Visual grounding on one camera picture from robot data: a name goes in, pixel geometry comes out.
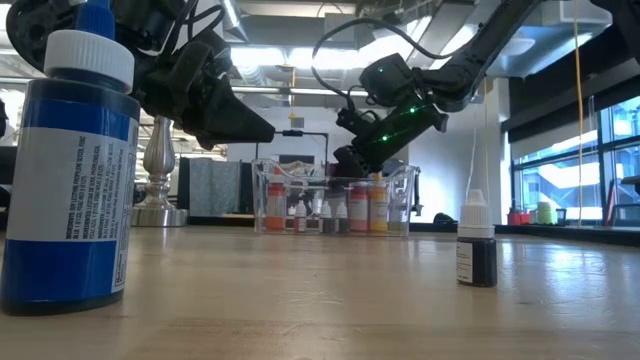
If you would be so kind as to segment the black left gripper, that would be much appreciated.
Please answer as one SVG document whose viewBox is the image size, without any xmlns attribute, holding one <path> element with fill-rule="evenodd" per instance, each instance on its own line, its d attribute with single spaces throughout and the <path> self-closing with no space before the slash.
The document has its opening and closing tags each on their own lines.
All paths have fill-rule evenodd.
<svg viewBox="0 0 640 360">
<path fill-rule="evenodd" d="M 229 44 L 215 32 L 202 32 L 144 74 L 136 98 L 147 114 L 181 122 L 205 150 L 272 142 L 275 128 L 234 95 L 231 66 Z"/>
</svg>

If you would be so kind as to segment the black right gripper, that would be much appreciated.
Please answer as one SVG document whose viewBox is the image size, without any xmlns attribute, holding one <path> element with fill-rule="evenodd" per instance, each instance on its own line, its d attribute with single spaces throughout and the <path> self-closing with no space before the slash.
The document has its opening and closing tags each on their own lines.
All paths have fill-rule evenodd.
<svg viewBox="0 0 640 360">
<path fill-rule="evenodd" d="M 429 128 L 444 133 L 448 119 L 447 114 L 440 113 L 432 104 L 418 105 L 411 101 L 396 107 L 384 119 L 343 108 L 336 124 L 355 137 L 349 145 L 334 151 L 337 160 L 334 176 L 366 178 L 378 173 L 387 160 Z"/>
</svg>

